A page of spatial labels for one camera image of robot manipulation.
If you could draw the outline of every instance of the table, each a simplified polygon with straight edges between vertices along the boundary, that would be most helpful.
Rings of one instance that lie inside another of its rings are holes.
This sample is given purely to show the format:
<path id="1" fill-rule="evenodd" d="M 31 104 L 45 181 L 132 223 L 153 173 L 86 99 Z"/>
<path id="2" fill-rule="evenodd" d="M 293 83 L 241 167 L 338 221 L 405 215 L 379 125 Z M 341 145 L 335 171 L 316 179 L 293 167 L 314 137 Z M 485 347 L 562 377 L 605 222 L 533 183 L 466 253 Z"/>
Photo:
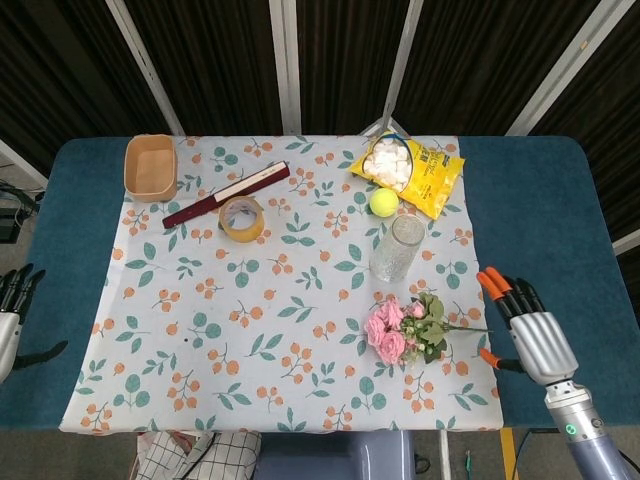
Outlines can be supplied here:
<path id="1" fill-rule="evenodd" d="M 59 152 L 29 257 L 47 269 L 48 281 L 34 298 L 20 352 L 64 338 L 70 343 L 55 361 L 12 374 L 0 387 L 4 427 L 60 423 L 108 265 L 128 140 L 74 140 Z M 589 386 L 602 416 L 610 424 L 640 423 L 634 375 L 640 359 L 633 355 L 640 334 L 584 153 L 567 138 L 459 140 L 480 266 L 532 281 L 565 328 L 581 363 L 576 380 Z M 495 331 L 494 351 L 514 354 L 493 307 L 487 308 L 487 322 Z M 540 387 L 524 376 L 497 376 L 505 424 L 552 424 Z"/>

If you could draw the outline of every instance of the yellow ball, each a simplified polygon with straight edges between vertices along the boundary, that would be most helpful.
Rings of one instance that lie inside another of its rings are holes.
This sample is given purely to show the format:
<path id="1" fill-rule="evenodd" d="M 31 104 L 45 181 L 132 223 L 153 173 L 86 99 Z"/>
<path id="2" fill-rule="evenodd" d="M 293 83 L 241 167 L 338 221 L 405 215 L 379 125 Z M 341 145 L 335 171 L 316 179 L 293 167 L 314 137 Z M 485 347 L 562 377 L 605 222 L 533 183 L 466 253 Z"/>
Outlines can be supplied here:
<path id="1" fill-rule="evenodd" d="M 379 188 L 371 195 L 369 206 L 379 217 L 390 217 L 398 209 L 398 195 L 389 188 Z"/>

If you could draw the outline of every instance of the orange fingertip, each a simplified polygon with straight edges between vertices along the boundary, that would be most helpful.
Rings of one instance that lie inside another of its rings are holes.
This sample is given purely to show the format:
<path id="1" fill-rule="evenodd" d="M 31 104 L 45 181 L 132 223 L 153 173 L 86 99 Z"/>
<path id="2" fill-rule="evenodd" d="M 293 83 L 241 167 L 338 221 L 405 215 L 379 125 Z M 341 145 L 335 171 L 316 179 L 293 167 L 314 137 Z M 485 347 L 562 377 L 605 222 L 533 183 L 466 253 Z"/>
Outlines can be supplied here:
<path id="1" fill-rule="evenodd" d="M 498 370 L 498 362 L 500 361 L 500 359 L 498 357 L 496 357 L 493 353 L 491 353 L 486 348 L 481 348 L 480 349 L 480 356 L 482 357 L 482 359 L 485 362 L 487 362 L 493 368 Z"/>
<path id="2" fill-rule="evenodd" d="M 500 289 L 502 293 L 512 290 L 511 285 L 507 283 L 504 277 L 500 275 L 500 272 L 498 272 L 495 268 L 487 267 L 485 269 L 485 272 L 487 272 L 487 275 L 489 275 L 489 278 L 493 280 L 493 283 L 497 285 L 497 287 Z"/>
<path id="3" fill-rule="evenodd" d="M 487 292 L 489 293 L 489 298 L 491 298 L 491 300 L 495 302 L 497 299 L 504 297 L 500 289 L 484 272 L 478 272 L 476 278 L 480 282 L 480 285 L 482 285 L 487 290 Z"/>

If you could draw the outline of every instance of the snack bag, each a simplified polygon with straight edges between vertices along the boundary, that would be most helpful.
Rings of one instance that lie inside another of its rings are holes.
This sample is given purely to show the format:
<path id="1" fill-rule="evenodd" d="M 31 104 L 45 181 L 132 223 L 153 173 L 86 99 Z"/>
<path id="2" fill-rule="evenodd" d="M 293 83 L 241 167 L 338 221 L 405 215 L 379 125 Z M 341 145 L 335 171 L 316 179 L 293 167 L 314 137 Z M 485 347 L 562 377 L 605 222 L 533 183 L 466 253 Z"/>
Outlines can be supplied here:
<path id="1" fill-rule="evenodd" d="M 464 158 L 426 148 L 393 132 L 385 132 L 349 171 L 396 191 L 436 220 L 444 208 Z"/>

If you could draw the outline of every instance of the pink rose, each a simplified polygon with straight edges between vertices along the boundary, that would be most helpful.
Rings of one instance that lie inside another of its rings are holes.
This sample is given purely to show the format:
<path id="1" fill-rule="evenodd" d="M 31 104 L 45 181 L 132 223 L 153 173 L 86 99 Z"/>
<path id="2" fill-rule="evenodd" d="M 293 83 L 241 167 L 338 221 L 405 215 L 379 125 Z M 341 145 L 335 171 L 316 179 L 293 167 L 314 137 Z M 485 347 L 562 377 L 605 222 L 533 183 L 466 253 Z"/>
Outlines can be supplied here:
<path id="1" fill-rule="evenodd" d="M 376 347 L 376 351 L 380 358 L 387 365 L 393 365 L 398 363 L 400 356 L 404 353 L 405 341 L 400 332 L 391 331 L 384 337 L 380 345 Z"/>
<path id="2" fill-rule="evenodd" d="M 385 335 L 386 326 L 382 321 L 382 318 L 378 314 L 378 312 L 374 312 L 369 316 L 367 320 L 367 325 L 365 326 L 365 330 L 367 331 L 367 340 L 369 341 L 369 345 L 377 347 L 380 345 L 382 338 Z"/>
<path id="3" fill-rule="evenodd" d="M 387 326 L 394 330 L 398 330 L 400 328 L 400 324 L 404 318 L 404 313 L 402 313 L 402 309 L 395 298 L 384 302 L 380 306 L 379 310 Z"/>
<path id="4" fill-rule="evenodd" d="M 414 302 L 409 305 L 406 310 L 407 315 L 412 315 L 416 318 L 422 318 L 424 316 L 424 307 L 420 302 Z"/>

